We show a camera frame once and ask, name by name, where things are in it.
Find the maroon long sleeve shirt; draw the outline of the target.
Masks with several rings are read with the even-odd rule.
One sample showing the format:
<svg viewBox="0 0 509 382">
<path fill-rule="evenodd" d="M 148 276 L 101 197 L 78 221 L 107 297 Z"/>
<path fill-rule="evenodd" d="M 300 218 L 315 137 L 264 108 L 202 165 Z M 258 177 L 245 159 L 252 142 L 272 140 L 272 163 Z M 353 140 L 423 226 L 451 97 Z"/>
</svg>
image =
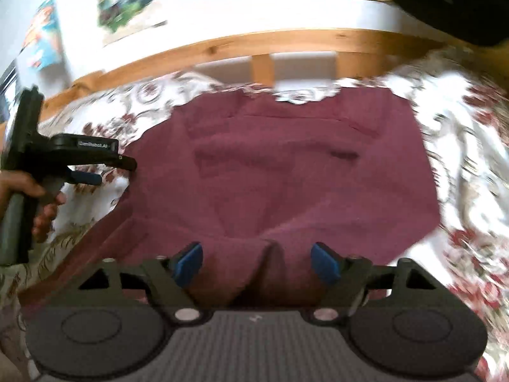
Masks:
<svg viewBox="0 0 509 382">
<path fill-rule="evenodd" d="M 385 264 L 440 223 L 409 103 L 387 88 L 343 88 L 294 105 L 269 94 L 206 93 L 128 146 L 138 168 L 116 208 L 39 284 L 42 304 L 87 265 L 137 264 L 199 242 L 188 291 L 204 307 L 315 303 L 310 250 Z"/>
</svg>

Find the blue red wall poster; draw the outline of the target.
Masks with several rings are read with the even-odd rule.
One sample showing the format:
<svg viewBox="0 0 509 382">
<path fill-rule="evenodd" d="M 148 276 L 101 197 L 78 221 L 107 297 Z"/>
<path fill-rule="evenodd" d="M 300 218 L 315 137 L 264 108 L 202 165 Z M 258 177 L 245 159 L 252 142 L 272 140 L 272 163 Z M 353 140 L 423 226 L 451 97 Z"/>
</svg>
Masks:
<svg viewBox="0 0 509 382">
<path fill-rule="evenodd" d="M 54 0 L 46 0 L 37 9 L 20 53 L 28 66 L 37 71 L 62 63 L 61 32 Z"/>
</svg>

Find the white floral bedspread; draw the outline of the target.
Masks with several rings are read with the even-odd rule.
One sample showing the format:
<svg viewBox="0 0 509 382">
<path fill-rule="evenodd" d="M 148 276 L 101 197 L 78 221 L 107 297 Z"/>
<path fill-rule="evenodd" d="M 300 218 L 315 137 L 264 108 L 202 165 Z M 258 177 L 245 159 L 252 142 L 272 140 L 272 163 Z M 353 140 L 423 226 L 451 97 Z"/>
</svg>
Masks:
<svg viewBox="0 0 509 382">
<path fill-rule="evenodd" d="M 192 281 L 173 280 L 175 254 L 137 264 L 102 259 L 25 307 L 21 293 L 50 277 L 116 208 L 137 170 L 71 166 L 103 182 L 65 185 L 68 201 L 48 241 L 28 262 L 2 269 L 2 380 L 507 380 L 508 138 L 498 111 L 508 101 L 457 50 L 301 91 L 171 73 L 72 102 L 39 131 L 116 139 L 119 153 L 135 159 L 131 143 L 200 95 L 266 93 L 304 105 L 343 88 L 387 88 L 411 106 L 436 187 L 441 218 L 432 232 L 385 264 L 335 251 L 341 278 L 326 285 L 316 275 L 324 293 L 299 307 L 201 306 Z"/>
</svg>

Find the pine wood bed frame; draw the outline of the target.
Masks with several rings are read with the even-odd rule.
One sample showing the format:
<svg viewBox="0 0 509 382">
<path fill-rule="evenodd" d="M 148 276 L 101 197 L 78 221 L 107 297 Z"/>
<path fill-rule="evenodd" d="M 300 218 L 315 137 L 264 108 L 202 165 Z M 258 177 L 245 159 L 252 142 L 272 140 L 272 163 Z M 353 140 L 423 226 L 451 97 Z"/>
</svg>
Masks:
<svg viewBox="0 0 509 382">
<path fill-rule="evenodd" d="M 72 101 L 91 93 L 212 61 L 248 57 L 251 81 L 272 86 L 275 71 L 271 56 L 275 53 L 334 52 L 336 78 L 367 78 L 381 75 L 396 64 L 418 59 L 444 45 L 424 37 L 364 29 L 297 29 L 204 40 L 148 56 L 107 73 L 90 73 L 74 81 L 71 88 L 46 100 L 40 120 L 46 121 Z"/>
</svg>

